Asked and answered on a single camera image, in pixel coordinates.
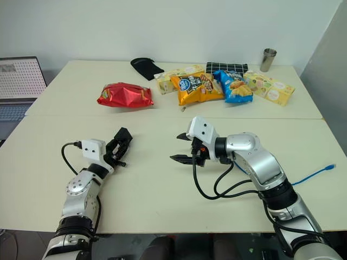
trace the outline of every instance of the red snack bag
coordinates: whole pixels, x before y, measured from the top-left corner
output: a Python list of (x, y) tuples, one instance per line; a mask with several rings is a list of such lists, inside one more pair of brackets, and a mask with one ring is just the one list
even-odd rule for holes
[(122, 82), (107, 84), (97, 101), (109, 107), (147, 107), (154, 104), (149, 88)]

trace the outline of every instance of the blue snack bag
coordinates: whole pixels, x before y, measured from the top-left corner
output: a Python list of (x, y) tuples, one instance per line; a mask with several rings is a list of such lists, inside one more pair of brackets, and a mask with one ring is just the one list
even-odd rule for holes
[(244, 103), (253, 100), (253, 92), (239, 73), (217, 70), (213, 72), (213, 77), (221, 84), (226, 103)]

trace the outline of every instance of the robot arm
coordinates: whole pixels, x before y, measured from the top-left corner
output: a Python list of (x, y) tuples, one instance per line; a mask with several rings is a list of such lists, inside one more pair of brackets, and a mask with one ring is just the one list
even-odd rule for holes
[[(341, 259), (325, 244), (317, 221), (294, 191), (275, 156), (261, 146), (255, 134), (243, 132), (221, 138), (214, 126), (197, 116), (191, 121), (186, 135), (178, 138), (193, 141), (192, 153), (196, 164), (203, 166), (206, 159), (221, 163), (231, 159), (248, 173), (285, 254), (297, 260)], [(172, 158), (192, 164), (186, 155)]]
[(114, 172), (115, 167), (126, 165), (120, 159), (131, 140), (128, 130), (121, 128), (107, 145), (95, 139), (76, 143), (90, 166), (82, 169), (67, 184), (67, 198), (59, 226), (43, 259), (90, 259), (91, 244), (95, 240), (101, 214), (98, 194), (106, 177)]

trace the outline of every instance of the black and white checkered cloth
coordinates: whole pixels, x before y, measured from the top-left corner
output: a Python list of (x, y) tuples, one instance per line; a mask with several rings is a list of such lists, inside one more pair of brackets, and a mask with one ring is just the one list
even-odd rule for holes
[(213, 73), (217, 70), (227, 70), (227, 71), (235, 71), (243, 76), (244, 73), (248, 70), (247, 64), (227, 64), (227, 63), (217, 63), (217, 62), (208, 62), (206, 64), (206, 73)]

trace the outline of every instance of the laptop screen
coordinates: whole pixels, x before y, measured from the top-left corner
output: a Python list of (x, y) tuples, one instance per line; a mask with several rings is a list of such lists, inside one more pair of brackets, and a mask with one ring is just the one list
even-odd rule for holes
[(45, 88), (36, 57), (0, 58), (0, 100), (37, 98)]

